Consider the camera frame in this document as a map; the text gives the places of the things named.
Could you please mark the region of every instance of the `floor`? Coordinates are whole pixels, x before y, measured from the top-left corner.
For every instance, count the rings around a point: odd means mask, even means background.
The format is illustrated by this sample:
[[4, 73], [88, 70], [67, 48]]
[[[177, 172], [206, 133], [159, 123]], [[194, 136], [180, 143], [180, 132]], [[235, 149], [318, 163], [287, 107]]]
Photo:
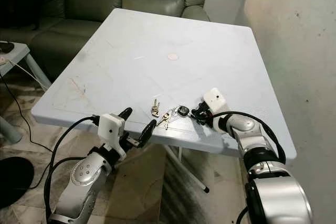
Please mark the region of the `floor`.
[[[33, 140], [53, 148], [66, 129], [38, 124], [30, 114], [43, 95], [42, 89], [20, 73], [9, 73], [5, 80], [31, 125]], [[35, 185], [49, 162], [50, 153], [29, 142], [27, 125], [3, 83], [0, 83], [0, 101], [1, 116], [24, 135], [17, 144], [5, 141], [0, 135], [0, 160], [11, 156], [29, 159], [35, 169], [32, 182]], [[61, 144], [56, 159], [85, 156], [95, 145], [100, 145], [95, 134], [73, 130]], [[75, 163], [65, 162], [56, 170], [50, 195], [52, 208], [66, 187]], [[149, 144], [145, 150], [132, 150], [128, 159], [108, 177], [88, 223], [235, 223], [245, 207], [239, 160], [184, 149], [183, 163], [206, 184], [209, 194], [176, 167], [161, 145]], [[0, 224], [46, 223], [43, 185], [44, 180], [19, 201], [0, 209]]]

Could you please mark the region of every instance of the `white table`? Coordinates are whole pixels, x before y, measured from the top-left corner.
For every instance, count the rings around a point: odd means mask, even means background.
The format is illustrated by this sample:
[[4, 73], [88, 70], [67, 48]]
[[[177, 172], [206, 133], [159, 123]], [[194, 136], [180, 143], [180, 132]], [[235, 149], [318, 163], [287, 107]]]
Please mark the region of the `white table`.
[[[14, 48], [12, 51], [10, 51], [7, 54], [0, 54], [0, 56], [3, 56], [6, 60], [11, 61], [0, 66], [1, 75], [4, 76], [5, 74], [7, 74], [13, 68], [14, 66], [13, 63], [18, 64], [22, 59], [25, 59], [26, 63], [28, 64], [30, 70], [32, 71], [36, 79], [44, 85], [44, 87], [43, 86], [41, 87], [44, 90], [46, 90], [46, 88], [51, 85], [51, 82], [43, 73], [43, 71], [40, 69], [39, 65], [36, 63], [33, 57], [30, 55], [29, 53], [30, 50], [28, 46], [26, 44], [15, 42], [13, 44]], [[14, 127], [12, 127], [1, 116], [0, 116], [0, 132], [8, 141], [12, 143], [17, 143], [22, 138], [22, 134], [16, 131]]]
[[[32, 114], [39, 123], [69, 127], [103, 113], [133, 113], [125, 130], [139, 134], [154, 117], [179, 104], [196, 107], [219, 88], [232, 110], [269, 124], [287, 160], [296, 151], [250, 28], [114, 9], [52, 84]], [[78, 129], [96, 132], [87, 122]], [[152, 142], [238, 156], [236, 141], [190, 118], [153, 132]]]

